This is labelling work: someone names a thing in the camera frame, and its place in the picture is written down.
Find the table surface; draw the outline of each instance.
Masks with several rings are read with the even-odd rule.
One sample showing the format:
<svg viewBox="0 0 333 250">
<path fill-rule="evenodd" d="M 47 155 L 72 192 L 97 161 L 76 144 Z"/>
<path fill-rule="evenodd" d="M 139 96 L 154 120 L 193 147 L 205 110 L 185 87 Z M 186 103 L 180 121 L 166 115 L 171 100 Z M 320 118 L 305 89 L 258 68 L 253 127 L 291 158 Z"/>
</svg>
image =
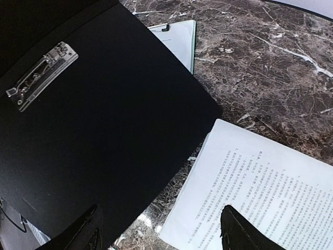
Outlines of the table surface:
<svg viewBox="0 0 333 250">
<path fill-rule="evenodd" d="M 196 20 L 194 76 L 224 108 L 221 118 L 333 164 L 332 22 L 260 0 L 120 2 L 146 26 Z M 158 233 L 193 163 L 185 164 L 115 249 L 174 249 Z"/>
</svg>

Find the white paper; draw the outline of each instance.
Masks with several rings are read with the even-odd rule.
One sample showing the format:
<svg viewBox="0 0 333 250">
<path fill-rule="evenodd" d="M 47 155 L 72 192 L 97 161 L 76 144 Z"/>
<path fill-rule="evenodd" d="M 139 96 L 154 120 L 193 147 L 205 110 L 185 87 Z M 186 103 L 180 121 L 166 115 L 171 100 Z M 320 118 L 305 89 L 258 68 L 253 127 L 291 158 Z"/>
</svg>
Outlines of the white paper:
<svg viewBox="0 0 333 250">
<path fill-rule="evenodd" d="M 221 250 L 232 205 L 284 247 L 332 249 L 333 167 L 217 120 L 160 238 L 179 250 Z"/>
<path fill-rule="evenodd" d="M 196 22 L 188 20 L 170 24 L 169 31 L 162 31 L 166 24 L 149 30 L 193 73 Z"/>
</svg>

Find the metal clip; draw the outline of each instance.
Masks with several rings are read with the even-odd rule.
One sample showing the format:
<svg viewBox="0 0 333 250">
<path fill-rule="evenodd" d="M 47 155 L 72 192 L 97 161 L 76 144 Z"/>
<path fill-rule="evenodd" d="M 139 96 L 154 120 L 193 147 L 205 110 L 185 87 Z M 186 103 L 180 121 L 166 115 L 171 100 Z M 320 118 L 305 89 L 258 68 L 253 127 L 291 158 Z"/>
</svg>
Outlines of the metal clip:
<svg viewBox="0 0 333 250">
<path fill-rule="evenodd" d="M 77 58 L 78 54 L 66 43 L 60 42 L 44 55 L 14 87 L 6 93 L 20 112 L 41 94 L 41 92 Z"/>
</svg>

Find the paper stack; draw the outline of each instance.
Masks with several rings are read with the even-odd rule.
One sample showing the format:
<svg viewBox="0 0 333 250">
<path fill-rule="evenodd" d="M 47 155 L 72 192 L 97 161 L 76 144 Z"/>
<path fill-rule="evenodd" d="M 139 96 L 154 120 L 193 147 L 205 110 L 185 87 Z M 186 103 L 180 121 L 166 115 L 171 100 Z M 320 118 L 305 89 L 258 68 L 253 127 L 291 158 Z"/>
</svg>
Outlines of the paper stack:
<svg viewBox="0 0 333 250">
<path fill-rule="evenodd" d="M 286 250 L 332 249 L 332 178 L 332 166 L 217 120 L 160 238 L 179 250 L 221 250 L 230 204 Z"/>
</svg>

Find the brown marble surface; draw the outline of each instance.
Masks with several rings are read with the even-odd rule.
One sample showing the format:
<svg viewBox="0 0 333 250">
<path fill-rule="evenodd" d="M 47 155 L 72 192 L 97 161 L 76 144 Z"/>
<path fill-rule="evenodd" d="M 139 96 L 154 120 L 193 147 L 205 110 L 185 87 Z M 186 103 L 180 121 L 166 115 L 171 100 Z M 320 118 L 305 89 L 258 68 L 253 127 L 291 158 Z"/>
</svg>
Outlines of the brown marble surface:
<svg viewBox="0 0 333 250">
<path fill-rule="evenodd" d="M 222 119 L 333 165 L 333 23 L 259 0 L 121 3 L 146 26 L 196 20 L 194 76 L 223 107 Z M 174 249 L 158 233 L 193 163 L 115 249 Z"/>
</svg>

